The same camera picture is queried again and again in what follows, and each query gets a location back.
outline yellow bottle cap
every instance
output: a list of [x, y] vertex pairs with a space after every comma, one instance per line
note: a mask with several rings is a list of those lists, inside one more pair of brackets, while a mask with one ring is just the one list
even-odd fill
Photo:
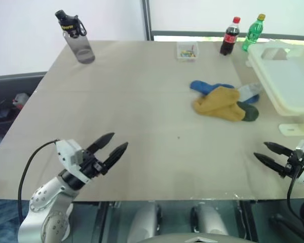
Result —
[[258, 20], [263, 21], [263, 20], [264, 20], [264, 18], [265, 18], [265, 14], [259, 14], [259, 16], [258, 16]]

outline red bottle cap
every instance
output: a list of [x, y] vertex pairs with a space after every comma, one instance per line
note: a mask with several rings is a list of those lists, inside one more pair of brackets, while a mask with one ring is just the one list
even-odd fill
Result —
[[240, 18], [240, 17], [234, 17], [234, 19], [233, 19], [233, 23], [238, 24], [238, 23], [240, 23], [240, 20], [241, 20], [241, 18]]

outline black bottle cap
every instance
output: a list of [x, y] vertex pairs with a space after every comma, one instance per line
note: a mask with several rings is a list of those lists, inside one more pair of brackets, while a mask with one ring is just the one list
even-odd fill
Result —
[[63, 10], [59, 10], [55, 13], [56, 18], [63, 19], [66, 17], [66, 13]]

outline gray water bottle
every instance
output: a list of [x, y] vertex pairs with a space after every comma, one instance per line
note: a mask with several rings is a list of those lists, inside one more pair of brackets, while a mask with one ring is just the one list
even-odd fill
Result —
[[63, 30], [63, 36], [77, 60], [84, 64], [92, 63], [95, 55], [86, 37], [87, 31], [77, 15], [66, 15], [63, 10], [55, 13]]

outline clear plastic box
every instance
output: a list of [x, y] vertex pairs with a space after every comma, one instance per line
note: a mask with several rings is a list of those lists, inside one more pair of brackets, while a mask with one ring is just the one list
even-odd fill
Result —
[[177, 42], [177, 58], [179, 60], [194, 61], [198, 58], [197, 42]]

